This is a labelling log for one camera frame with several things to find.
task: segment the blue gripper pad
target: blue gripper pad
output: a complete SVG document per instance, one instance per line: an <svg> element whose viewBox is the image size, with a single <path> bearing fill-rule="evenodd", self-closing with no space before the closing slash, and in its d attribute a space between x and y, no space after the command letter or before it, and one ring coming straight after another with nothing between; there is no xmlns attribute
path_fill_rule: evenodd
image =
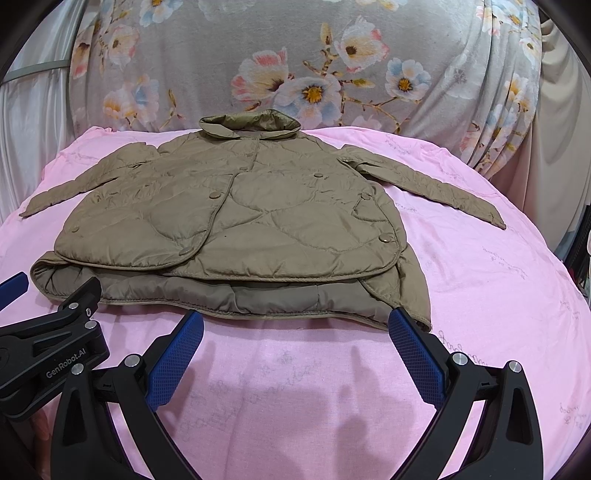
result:
<svg viewBox="0 0 591 480"><path fill-rule="evenodd" d="M146 402L152 411L166 405L203 339L203 317L193 313L150 372Z"/></svg>
<svg viewBox="0 0 591 480"><path fill-rule="evenodd" d="M417 332L397 309L388 319L388 333L423 401L439 409L445 400L444 374Z"/></svg>
<svg viewBox="0 0 591 480"><path fill-rule="evenodd" d="M6 308L29 288L29 279L25 272L20 272L0 283L0 310Z"/></svg>

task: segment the pink fabric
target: pink fabric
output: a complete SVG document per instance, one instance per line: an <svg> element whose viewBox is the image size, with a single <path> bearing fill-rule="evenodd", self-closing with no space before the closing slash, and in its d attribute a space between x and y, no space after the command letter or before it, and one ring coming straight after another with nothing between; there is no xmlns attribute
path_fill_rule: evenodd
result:
<svg viewBox="0 0 591 480"><path fill-rule="evenodd" d="M159 145L182 133L91 128L46 167L35 193L75 178L124 144ZM563 265L521 212L447 150L355 127L311 133L338 147L350 143L396 158L499 209L506 231L387 187L427 277L433 333L448 349L463 350L477 363L501 367L517 359L523 364L550 479L591 415L591 314ZM81 198L26 220L13 213L0 228L0 278L28 272L51 250ZM31 287L0 312L0 325L55 308ZM94 318L111 349L105 365L144 352L182 313L169 307L99 309ZM158 411L205 480L388 479L434 413L422 403L384 332L340 319L207 319L205 328L172 401ZM459 467L478 414L474 408L445 474ZM114 416L134 467L149 475L120 413Z"/></svg>

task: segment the jacket sleeve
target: jacket sleeve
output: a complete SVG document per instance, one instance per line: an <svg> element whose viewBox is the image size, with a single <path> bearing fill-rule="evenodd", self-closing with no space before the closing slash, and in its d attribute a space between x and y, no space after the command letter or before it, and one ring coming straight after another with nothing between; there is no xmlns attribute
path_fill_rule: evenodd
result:
<svg viewBox="0 0 591 480"><path fill-rule="evenodd" d="M132 168L138 167L160 156L153 145L132 143L124 145L100 160L76 179L35 195L21 217L30 217L46 208L69 200L79 193L89 192L105 183L118 179Z"/></svg>
<svg viewBox="0 0 591 480"><path fill-rule="evenodd" d="M339 160L362 174L387 181L406 192L449 205L503 230L507 228L498 210L491 203L454 185L432 179L396 160L352 145L345 145L339 150Z"/></svg>

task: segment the gray floral curtain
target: gray floral curtain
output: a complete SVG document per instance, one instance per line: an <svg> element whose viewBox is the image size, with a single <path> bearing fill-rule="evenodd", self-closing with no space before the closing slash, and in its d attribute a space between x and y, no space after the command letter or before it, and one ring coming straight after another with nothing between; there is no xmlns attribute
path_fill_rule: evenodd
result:
<svg viewBox="0 0 591 480"><path fill-rule="evenodd" d="M535 112L531 0L92 0L70 97L76 132L196 128L275 108L446 147L490 178Z"/></svg>

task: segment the jacket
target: jacket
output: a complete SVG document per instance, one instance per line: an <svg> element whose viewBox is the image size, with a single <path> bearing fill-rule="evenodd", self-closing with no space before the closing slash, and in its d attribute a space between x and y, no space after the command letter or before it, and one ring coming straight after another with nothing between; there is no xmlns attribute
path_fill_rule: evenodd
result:
<svg viewBox="0 0 591 480"><path fill-rule="evenodd" d="M40 193L23 217L92 191L31 268L63 300L99 277L107 304L172 304L226 319L347 317L430 330L427 283L377 180L505 228L497 209L402 163L300 132L275 110L203 118L129 144Z"/></svg>

